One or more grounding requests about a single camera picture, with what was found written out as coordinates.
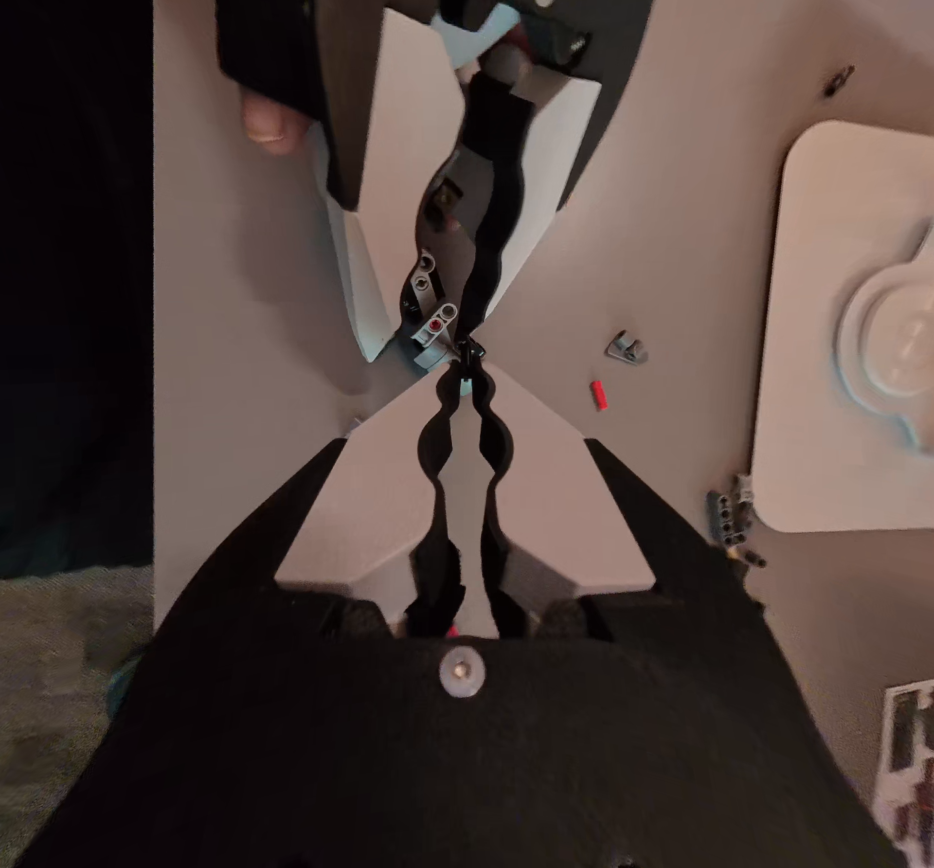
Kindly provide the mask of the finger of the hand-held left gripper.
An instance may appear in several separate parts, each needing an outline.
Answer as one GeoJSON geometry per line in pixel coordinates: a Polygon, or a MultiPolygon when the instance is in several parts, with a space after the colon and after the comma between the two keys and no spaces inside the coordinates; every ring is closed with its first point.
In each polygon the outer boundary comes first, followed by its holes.
{"type": "Polygon", "coordinates": [[[528,71],[512,86],[481,72],[470,83],[461,146],[490,164],[492,186],[456,343],[484,323],[560,211],[600,92],[557,71],[528,71]]]}
{"type": "Polygon", "coordinates": [[[442,37],[394,10],[383,14],[373,89],[358,204],[346,209],[323,196],[347,315],[368,362],[401,326],[419,257],[417,218],[465,109],[442,37]]]}

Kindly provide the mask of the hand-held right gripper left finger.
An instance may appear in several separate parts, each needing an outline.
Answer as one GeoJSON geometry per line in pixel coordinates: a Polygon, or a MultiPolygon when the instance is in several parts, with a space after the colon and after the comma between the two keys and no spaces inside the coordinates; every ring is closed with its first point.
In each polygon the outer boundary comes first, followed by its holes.
{"type": "Polygon", "coordinates": [[[429,373],[345,439],[279,584],[460,584],[441,474],[461,366],[429,373]]]}

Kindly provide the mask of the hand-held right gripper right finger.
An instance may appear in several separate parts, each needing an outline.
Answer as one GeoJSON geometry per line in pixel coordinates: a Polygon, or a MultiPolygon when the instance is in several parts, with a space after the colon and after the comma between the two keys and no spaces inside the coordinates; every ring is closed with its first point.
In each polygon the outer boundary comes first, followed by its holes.
{"type": "Polygon", "coordinates": [[[656,577],[582,436],[493,364],[473,375],[495,592],[646,592],[656,577]]]}

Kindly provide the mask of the lego pieces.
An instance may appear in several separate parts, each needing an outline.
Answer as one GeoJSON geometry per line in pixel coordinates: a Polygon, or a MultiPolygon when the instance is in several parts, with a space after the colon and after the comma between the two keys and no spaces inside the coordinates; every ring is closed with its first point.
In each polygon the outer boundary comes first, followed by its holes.
{"type": "Polygon", "coordinates": [[[754,492],[749,474],[735,475],[727,490],[707,491],[705,508],[713,541],[725,552],[740,579],[752,568],[767,567],[767,560],[749,547],[754,517],[754,492]]]}

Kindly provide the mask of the grey black lego assembly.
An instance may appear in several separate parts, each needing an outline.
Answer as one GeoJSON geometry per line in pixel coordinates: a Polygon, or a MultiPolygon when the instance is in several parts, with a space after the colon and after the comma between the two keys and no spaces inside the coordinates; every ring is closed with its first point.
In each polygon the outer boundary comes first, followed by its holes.
{"type": "Polygon", "coordinates": [[[400,295],[395,343],[421,380],[458,360],[457,326],[485,201],[477,181],[453,166],[429,184],[414,227],[416,257],[400,295]]]}

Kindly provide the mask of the lego sticker sheet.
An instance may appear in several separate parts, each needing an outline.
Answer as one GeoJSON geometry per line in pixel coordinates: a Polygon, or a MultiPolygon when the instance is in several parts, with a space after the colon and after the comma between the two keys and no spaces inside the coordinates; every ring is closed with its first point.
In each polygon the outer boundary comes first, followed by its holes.
{"type": "Polygon", "coordinates": [[[872,814],[911,867],[933,865],[933,681],[884,696],[872,814]]]}

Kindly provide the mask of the person's left hand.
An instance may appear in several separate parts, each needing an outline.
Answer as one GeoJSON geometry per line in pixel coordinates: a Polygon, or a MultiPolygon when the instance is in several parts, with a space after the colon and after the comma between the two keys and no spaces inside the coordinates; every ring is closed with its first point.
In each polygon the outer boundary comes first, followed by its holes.
{"type": "Polygon", "coordinates": [[[240,87],[241,115],[247,137],[274,155],[300,150],[310,119],[251,89],[240,87]]]}

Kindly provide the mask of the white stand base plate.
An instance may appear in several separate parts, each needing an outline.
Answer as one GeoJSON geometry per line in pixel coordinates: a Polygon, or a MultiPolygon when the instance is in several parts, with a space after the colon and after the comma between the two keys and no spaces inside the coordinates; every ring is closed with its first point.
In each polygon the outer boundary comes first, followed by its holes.
{"type": "Polygon", "coordinates": [[[827,121],[782,175],[751,479],[784,533],[932,529],[933,460],[859,407],[835,363],[852,294],[909,260],[933,216],[933,138],[827,121]]]}

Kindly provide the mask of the pale stand bracket with disc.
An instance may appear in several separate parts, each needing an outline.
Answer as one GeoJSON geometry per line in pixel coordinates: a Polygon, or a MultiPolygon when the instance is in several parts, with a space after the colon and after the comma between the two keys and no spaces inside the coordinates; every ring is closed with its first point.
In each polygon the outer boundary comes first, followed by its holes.
{"type": "Polygon", "coordinates": [[[933,453],[933,227],[912,257],[866,278],[836,331],[835,363],[847,394],[896,421],[918,455],[933,453]]]}

